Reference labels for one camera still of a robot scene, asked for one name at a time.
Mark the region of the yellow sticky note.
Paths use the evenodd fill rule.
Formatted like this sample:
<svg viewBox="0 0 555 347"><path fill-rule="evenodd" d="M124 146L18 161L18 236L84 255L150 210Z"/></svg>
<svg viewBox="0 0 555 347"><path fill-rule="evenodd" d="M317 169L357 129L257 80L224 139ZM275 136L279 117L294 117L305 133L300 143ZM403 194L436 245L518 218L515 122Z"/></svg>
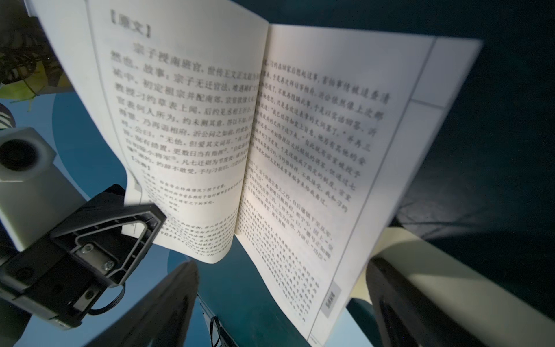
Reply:
<svg viewBox="0 0 555 347"><path fill-rule="evenodd" d="M372 250L373 257L387 260L483 346L554 345L552 318L404 228L386 228ZM367 266L351 292L351 301L372 306ZM375 328L382 344L375 312L363 316L367 321L360 327Z"/></svg>

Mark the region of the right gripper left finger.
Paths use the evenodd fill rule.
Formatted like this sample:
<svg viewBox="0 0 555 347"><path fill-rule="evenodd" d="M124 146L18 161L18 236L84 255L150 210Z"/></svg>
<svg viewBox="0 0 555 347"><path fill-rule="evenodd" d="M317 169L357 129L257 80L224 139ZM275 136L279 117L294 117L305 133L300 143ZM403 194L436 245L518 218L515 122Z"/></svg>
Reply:
<svg viewBox="0 0 555 347"><path fill-rule="evenodd" d="M197 264L193 261L180 264L88 345L183 346L198 287Z"/></svg>

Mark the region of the artificial plant bouquet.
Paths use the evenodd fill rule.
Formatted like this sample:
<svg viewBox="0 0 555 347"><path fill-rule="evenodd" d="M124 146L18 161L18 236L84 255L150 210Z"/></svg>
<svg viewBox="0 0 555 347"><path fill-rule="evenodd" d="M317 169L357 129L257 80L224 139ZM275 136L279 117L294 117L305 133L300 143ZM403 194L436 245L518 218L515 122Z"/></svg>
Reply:
<svg viewBox="0 0 555 347"><path fill-rule="evenodd" d="M1 2L1 99L32 101L75 89L24 1Z"/></svg>

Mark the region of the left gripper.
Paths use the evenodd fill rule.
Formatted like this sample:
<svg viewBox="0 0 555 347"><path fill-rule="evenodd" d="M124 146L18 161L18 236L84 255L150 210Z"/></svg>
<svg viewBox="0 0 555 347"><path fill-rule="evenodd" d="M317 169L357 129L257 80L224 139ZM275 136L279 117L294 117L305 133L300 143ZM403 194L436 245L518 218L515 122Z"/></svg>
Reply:
<svg viewBox="0 0 555 347"><path fill-rule="evenodd" d="M154 204L124 206L105 189L30 247L1 248L1 298L62 330L81 326L104 291L123 285L161 230Z"/></svg>

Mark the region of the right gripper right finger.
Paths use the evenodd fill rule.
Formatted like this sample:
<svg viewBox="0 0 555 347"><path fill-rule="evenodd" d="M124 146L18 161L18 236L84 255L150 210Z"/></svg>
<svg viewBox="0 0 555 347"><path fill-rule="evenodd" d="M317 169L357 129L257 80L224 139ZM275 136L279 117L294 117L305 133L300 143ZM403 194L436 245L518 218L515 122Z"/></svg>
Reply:
<svg viewBox="0 0 555 347"><path fill-rule="evenodd" d="M483 346L387 260L373 257L367 286L384 346Z"/></svg>

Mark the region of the purple covered book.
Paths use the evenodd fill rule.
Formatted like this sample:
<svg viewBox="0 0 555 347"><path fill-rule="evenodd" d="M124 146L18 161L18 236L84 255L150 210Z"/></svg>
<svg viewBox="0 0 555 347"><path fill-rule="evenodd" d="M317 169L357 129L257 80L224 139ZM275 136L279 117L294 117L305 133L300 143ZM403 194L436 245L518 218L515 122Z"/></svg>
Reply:
<svg viewBox="0 0 555 347"><path fill-rule="evenodd" d="M271 24L233 1L28 1L72 86L166 222L234 241L326 344L482 42Z"/></svg>

